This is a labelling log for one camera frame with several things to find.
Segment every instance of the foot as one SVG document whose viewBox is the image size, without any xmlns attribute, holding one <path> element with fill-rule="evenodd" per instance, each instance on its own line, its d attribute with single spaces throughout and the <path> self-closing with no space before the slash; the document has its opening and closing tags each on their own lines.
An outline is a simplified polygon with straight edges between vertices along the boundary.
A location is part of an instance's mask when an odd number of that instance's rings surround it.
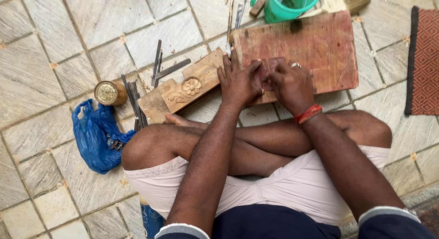
<svg viewBox="0 0 439 239">
<path fill-rule="evenodd" d="M 196 127 L 201 129 L 207 129 L 207 124 L 205 123 L 191 121 L 176 114 L 166 113 L 165 118 L 167 124 L 173 124 L 179 127 Z"/>
</svg>

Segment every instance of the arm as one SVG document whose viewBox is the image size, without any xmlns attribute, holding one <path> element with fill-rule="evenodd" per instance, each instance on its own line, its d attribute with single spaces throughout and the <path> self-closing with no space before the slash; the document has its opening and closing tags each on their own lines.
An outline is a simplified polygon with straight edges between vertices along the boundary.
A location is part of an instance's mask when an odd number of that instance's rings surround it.
<svg viewBox="0 0 439 239">
<path fill-rule="evenodd" d="M 232 47 L 231 51 L 231 64 L 226 52 L 222 58 L 226 75 L 221 67 L 217 69 L 222 103 L 192 153 L 166 222 L 194 225 L 209 236 L 226 182 L 239 113 L 263 93 L 251 86 L 249 78 L 261 62 L 240 70 L 236 50 Z"/>
<path fill-rule="evenodd" d="M 314 105 L 310 73 L 283 62 L 268 76 L 276 97 L 293 115 Z M 320 113 L 302 125 L 338 193 L 355 219 L 370 208 L 404 204 L 386 178 L 345 133 Z"/>
</svg>

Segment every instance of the red thread bracelet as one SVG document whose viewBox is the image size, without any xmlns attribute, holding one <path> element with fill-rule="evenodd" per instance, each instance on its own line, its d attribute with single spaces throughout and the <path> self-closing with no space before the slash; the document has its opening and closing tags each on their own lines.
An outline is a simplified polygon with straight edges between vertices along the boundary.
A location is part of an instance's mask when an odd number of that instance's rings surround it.
<svg viewBox="0 0 439 239">
<path fill-rule="evenodd" d="M 294 119 L 296 120 L 297 124 L 302 125 L 306 121 L 317 115 L 318 113 L 322 112 L 322 110 L 323 110 L 322 106 L 313 105 L 308 109 L 306 109 L 303 113 L 295 116 Z"/>
</svg>

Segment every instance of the carved flower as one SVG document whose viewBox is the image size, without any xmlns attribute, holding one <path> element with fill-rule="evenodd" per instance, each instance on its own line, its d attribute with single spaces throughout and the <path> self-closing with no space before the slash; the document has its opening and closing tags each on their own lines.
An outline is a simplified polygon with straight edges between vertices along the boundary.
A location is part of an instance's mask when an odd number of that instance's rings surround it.
<svg viewBox="0 0 439 239">
<path fill-rule="evenodd" d="M 188 79 L 183 83 L 183 92 L 187 96 L 195 96 L 200 93 L 201 82 L 198 79 Z"/>
</svg>

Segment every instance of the blue plastic bag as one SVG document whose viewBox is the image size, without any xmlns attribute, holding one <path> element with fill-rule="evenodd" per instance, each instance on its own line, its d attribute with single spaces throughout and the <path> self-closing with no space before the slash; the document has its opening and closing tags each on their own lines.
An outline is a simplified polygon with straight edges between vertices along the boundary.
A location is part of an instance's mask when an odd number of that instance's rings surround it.
<svg viewBox="0 0 439 239">
<path fill-rule="evenodd" d="M 112 106 L 99 104 L 93 111 L 92 99 L 82 102 L 72 114 L 73 132 L 81 157 L 88 167 L 99 174 L 105 174 L 120 164 L 122 151 L 110 149 L 107 145 L 107 134 L 113 140 L 127 143 L 135 134 L 130 130 L 126 134 L 119 132 L 112 113 Z M 78 118 L 83 107 L 83 117 Z"/>
</svg>

